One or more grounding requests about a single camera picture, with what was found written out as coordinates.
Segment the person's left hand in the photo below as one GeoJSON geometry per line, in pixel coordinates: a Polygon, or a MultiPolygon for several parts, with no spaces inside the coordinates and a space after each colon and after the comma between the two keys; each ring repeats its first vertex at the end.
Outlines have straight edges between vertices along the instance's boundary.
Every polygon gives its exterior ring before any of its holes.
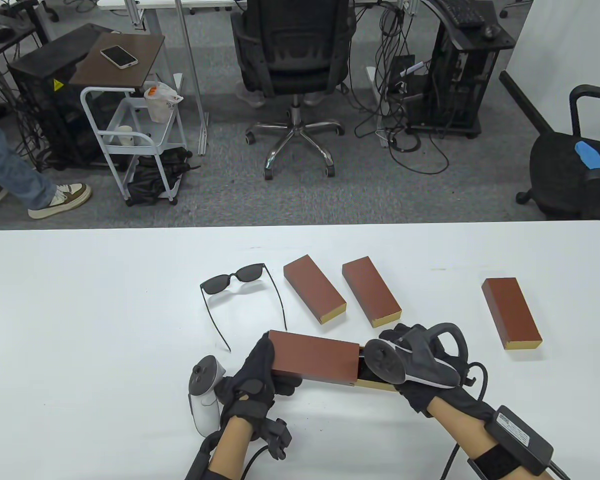
{"type": "Polygon", "coordinates": [[[275,347],[270,334],[265,332],[237,373],[218,382],[214,391],[222,404],[222,428],[231,418],[244,419],[252,427],[250,440],[255,441],[261,436],[268,412],[275,404],[275,396],[289,397],[302,384],[300,377],[274,374],[274,361],[275,347]]]}

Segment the person's right hand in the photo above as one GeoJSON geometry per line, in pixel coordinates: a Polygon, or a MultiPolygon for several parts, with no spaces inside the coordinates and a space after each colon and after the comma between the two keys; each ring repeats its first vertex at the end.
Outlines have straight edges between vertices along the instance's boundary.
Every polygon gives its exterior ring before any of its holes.
{"type": "Polygon", "coordinates": [[[420,324],[380,332],[364,347],[366,366],[387,384],[394,386],[417,413],[431,418],[435,398],[471,418],[487,422],[495,409],[465,390],[469,379],[469,348],[453,323],[426,328],[420,324]]]}

